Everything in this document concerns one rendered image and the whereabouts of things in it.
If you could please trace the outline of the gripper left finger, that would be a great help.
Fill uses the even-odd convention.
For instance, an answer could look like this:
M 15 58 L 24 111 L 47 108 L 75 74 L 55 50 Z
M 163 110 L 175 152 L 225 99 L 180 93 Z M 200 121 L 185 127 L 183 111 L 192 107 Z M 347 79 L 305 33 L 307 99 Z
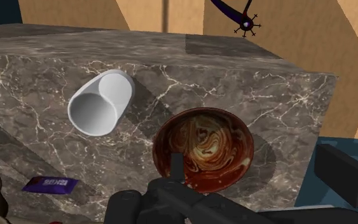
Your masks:
M 136 190 L 113 194 L 103 224 L 261 224 L 254 211 L 218 193 L 204 195 L 182 182 L 184 157 L 171 154 L 170 177 L 149 182 L 141 195 Z

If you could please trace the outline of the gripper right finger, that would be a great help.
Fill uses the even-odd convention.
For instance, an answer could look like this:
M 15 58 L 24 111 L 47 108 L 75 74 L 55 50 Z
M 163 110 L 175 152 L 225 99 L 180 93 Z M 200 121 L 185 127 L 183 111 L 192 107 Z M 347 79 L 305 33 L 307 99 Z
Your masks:
M 318 144 L 314 173 L 351 206 L 358 207 L 358 161 L 330 144 Z M 275 224 L 358 224 L 358 212 L 340 207 L 260 211 Z

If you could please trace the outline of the brown swirl-patterned bowl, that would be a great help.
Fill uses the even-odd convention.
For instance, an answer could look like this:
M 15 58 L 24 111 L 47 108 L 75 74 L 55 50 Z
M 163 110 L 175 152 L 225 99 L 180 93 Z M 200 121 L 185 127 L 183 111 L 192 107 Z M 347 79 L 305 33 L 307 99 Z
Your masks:
M 212 193 L 236 183 L 249 169 L 254 140 L 245 123 L 218 108 L 192 108 L 169 118 L 153 139 L 153 161 L 170 175 L 172 153 L 182 153 L 185 183 Z

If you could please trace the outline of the white cup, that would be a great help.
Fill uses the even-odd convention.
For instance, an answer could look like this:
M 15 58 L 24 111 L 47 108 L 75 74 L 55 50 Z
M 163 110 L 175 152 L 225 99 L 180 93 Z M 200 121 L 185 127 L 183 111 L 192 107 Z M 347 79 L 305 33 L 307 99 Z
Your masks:
M 67 115 L 74 127 L 88 136 L 113 131 L 135 96 L 135 83 L 126 72 L 110 69 L 85 83 L 71 97 Z

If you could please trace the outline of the purple snack packet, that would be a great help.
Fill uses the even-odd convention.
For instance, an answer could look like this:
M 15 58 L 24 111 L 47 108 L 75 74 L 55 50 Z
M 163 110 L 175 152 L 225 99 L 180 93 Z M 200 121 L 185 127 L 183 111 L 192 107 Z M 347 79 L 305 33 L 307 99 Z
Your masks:
M 36 176 L 22 188 L 22 191 L 47 194 L 70 194 L 78 180 L 72 178 L 58 178 L 51 176 Z

